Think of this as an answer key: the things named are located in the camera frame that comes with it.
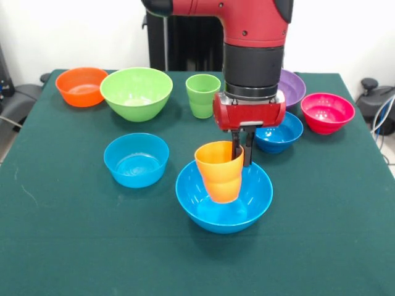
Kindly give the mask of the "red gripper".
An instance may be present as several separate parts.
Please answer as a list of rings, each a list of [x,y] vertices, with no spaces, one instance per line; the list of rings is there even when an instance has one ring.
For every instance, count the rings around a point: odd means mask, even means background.
[[[248,126],[278,126],[286,113],[285,95],[278,91],[274,98],[263,101],[245,101],[233,99],[224,92],[214,95],[213,111],[215,122],[223,131],[232,131],[231,159],[235,160],[242,152],[239,131]],[[252,145],[255,131],[248,131],[245,142],[245,167],[252,163]]]

